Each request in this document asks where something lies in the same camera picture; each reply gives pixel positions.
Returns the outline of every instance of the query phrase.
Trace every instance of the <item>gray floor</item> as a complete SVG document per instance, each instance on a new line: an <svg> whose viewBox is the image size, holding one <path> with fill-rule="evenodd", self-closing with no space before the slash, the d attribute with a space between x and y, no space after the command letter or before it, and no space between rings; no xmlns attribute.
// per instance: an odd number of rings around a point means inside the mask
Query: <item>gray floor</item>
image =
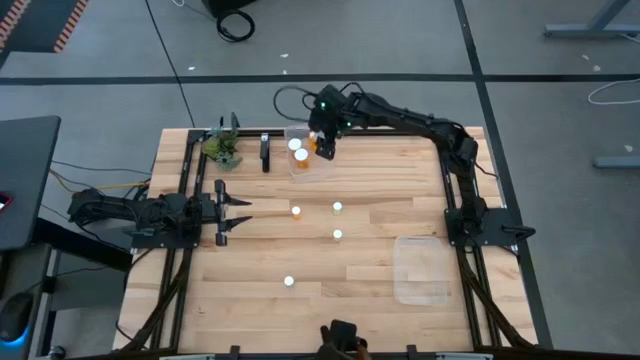
<svg viewBox="0 0 640 360"><path fill-rule="evenodd" d="M247 7L257 32L242 44L223 42L215 34L215 24L176 8L170 0L150 1L183 76L267 75L285 70L288 74L470 73L451 1L403 0L391 5L385 0L262 0ZM605 2L464 3L485 74L638 73L640 44L541 36L545 24L587 21ZM202 8L197 0L187 3ZM616 21L638 25L638 14L640 1L634 1ZM0 77L171 75L142 0L91 0L62 54L13 53L0 70ZM188 84L184 90L198 126L214 124L231 111L244 127L282 126L288 122L271 105L280 85ZM301 85L318 89L323 84ZM588 104L587 94L600 85L491 83L488 88L525 222L538 229L531 247L554 345L640 354L636 340L640 310L633 306L640 299L640 269L635 261L640 254L640 210L634 204L640 195L640 171L591 167L597 155L640 151L640 104ZM364 82L363 86L400 106L466 125L484 125L473 83ZM614 89L603 98L637 98L638 86ZM283 94L281 104L288 113L304 114L297 94ZM148 171L161 129L189 126L177 85L1 86L0 109L0 120L61 116L55 159L98 167ZM144 178L54 169L94 186ZM65 212L69 194L49 179L43 203ZM47 210L41 216L64 224ZM64 260L65 266L80 266L74 261ZM95 290L97 294L118 294L117 274L84 276L96 276L93 283L107 284ZM54 340L73 356L108 349L118 296L103 299L99 308L61 313Z"/></svg>

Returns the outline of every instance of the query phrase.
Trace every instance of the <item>black bag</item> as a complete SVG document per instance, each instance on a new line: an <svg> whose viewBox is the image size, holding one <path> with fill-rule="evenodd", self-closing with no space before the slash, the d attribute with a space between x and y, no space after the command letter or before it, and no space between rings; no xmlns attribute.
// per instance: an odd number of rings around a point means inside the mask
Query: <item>black bag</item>
<svg viewBox="0 0 640 360"><path fill-rule="evenodd" d="M213 17L218 18L218 15L226 11L239 9L254 1L255 0L202 0L202 3L207 7Z"/></svg>

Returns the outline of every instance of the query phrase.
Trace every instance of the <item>wooden tabletop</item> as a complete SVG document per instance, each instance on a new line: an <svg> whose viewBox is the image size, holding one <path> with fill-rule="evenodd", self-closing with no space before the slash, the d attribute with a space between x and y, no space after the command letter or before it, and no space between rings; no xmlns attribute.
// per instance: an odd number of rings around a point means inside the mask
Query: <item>wooden tabletop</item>
<svg viewBox="0 0 640 360"><path fill-rule="evenodd" d="M177 192L187 131L164 130L150 197ZM478 163L492 171L483 129L467 131L480 145ZM331 174L309 183L292 182L283 138L271 141L270 173L262 173L259 147L258 138L241 138L237 148L244 160L232 172L207 164L203 191L213 192L214 181L225 180L231 196L253 203L231 208L230 216L254 218L229 234L227 247L215 246L216 225L205 226L193 255L181 353L228 353L231 345L245 353L315 352L320 326L333 319L355 323L374 352L406 351L408 344L418 351L472 349L432 142L414 136L348 137L337 145ZM199 150L194 150L187 194L193 192ZM481 195L490 207L499 207L495 179L477 176ZM338 216L332 212L335 201L344 205ZM292 206L302 209L300 220L291 216ZM334 229L344 233L339 242L332 237ZM446 305L405 305L394 299L393 247L401 235L440 239ZM521 335L535 342L516 258L497 247L483 251L496 304ZM154 250L131 272L120 315L122 329L131 335L156 305L165 254ZM290 288L283 284L289 275L295 279ZM486 317L476 304L488 343ZM172 310L167 319L163 344L168 343ZM114 348L125 343L117 334Z"/></svg>

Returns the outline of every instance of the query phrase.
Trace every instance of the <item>clear plastic container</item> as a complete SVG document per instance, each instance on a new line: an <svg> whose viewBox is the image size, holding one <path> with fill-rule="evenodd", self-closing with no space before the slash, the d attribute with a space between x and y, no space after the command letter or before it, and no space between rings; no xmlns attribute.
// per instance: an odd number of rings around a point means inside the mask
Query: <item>clear plastic container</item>
<svg viewBox="0 0 640 360"><path fill-rule="evenodd" d="M443 274L440 239L399 236L393 246L393 296L406 305L443 306L449 282Z"/></svg>
<svg viewBox="0 0 640 360"><path fill-rule="evenodd" d="M293 125L284 129L285 144L289 144L291 139L300 139L302 142L301 149L305 149L309 153L304 166L300 166L294 157L294 152L287 146L287 159L289 160L289 172L295 182L312 182L326 178L333 168L335 161L329 161L315 154L312 149L312 143L309 140L311 131L307 125Z"/></svg>

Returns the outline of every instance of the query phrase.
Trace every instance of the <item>small plant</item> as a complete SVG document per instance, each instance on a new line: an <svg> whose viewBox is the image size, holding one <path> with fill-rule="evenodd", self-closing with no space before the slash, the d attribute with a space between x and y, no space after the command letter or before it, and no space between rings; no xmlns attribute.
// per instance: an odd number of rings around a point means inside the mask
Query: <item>small plant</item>
<svg viewBox="0 0 640 360"><path fill-rule="evenodd" d="M237 121L235 114L232 114L233 120ZM212 158L220 170L231 171L242 162L242 158L235 155L238 130L233 126L231 131L224 131L222 123L223 119L220 119L220 126L209 131L210 138L202 144L202 153Z"/></svg>

